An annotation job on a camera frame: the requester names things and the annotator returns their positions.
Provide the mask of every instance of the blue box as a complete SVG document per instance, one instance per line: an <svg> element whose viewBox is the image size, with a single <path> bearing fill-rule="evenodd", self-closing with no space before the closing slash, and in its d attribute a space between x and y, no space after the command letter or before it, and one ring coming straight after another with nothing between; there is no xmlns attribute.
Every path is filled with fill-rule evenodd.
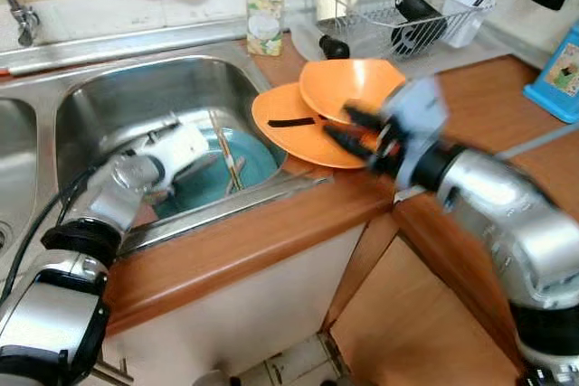
<svg viewBox="0 0 579 386"><path fill-rule="evenodd" d="M524 94L569 124L579 121L579 22Z"/></svg>

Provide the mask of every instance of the wire dish drying rack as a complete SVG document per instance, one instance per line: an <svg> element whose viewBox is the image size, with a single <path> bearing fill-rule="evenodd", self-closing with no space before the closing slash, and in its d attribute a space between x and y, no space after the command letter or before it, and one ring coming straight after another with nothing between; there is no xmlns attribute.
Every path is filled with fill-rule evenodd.
<svg viewBox="0 0 579 386"><path fill-rule="evenodd" d="M425 0L440 15L408 21L396 8L396 0L304 0L307 18L325 34L347 42L352 57L404 60L432 53L449 40L476 14L486 9L458 4L451 0ZM443 14L445 2L453 3L453 14ZM318 5L325 4L331 16L318 19Z"/></svg>

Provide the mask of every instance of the kitchen sink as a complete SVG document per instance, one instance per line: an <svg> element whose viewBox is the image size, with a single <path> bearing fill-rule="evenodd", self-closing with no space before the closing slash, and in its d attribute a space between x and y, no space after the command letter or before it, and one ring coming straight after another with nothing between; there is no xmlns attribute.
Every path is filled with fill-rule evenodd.
<svg viewBox="0 0 579 386"><path fill-rule="evenodd" d="M22 238L31 216L95 161L176 124L194 123L208 140L217 127L232 146L236 137L250 140L260 149L253 163L261 177L233 194L223 191L221 184L230 181L225 170L204 176L195 173L190 178L196 181L195 188L187 188L187 180L180 181L184 186L174 196L187 192L194 197L180 206L157 204L159 218L133 229L121 255L315 185L320 180L283 169L285 152L253 122L253 99L269 88L251 57L234 42L55 72L0 87L4 243ZM210 183L221 184L212 194L200 189L199 184Z"/></svg>
<svg viewBox="0 0 579 386"><path fill-rule="evenodd" d="M0 99L0 246L22 232L34 207L36 116L14 99Z"/></svg>
<svg viewBox="0 0 579 386"><path fill-rule="evenodd" d="M255 126L257 88L231 63L194 57L112 71L72 89L56 114L56 157L63 187L91 162L171 123L194 123L259 137L277 166L285 153Z"/></svg>

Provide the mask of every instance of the orange plate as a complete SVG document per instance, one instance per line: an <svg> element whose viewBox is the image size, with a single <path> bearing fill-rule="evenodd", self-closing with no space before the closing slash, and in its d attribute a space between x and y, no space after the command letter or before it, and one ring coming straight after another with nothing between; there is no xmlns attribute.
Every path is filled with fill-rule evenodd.
<svg viewBox="0 0 579 386"><path fill-rule="evenodd" d="M358 169L365 163L344 151L322 127L319 115L304 103L299 84L291 83L257 96L252 106L253 119L271 142L288 153L317 165L339 169ZM271 120L313 118L315 124L298 127L270 127Z"/></svg>
<svg viewBox="0 0 579 386"><path fill-rule="evenodd" d="M378 112L384 100L404 82L404 75L388 61L336 59L308 62L299 76L299 90L314 111L350 124L342 110L348 101L368 112Z"/></svg>

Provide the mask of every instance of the teal plate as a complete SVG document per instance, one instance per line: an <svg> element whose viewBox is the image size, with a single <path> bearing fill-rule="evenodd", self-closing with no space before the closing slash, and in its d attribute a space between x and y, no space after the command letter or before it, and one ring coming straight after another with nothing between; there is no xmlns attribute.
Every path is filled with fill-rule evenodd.
<svg viewBox="0 0 579 386"><path fill-rule="evenodd" d="M204 158L210 158L210 155L217 155L217 158L174 184L175 194L153 207L159 219L193 210L225 196L231 176L225 165L222 149L214 131L205 130L203 134L209 143L209 151ZM278 166L273 156L255 137L230 128L224 128L223 134L229 143L234 161L237 162L240 157L245 158L245 165L240 171L243 187L263 183L276 173Z"/></svg>

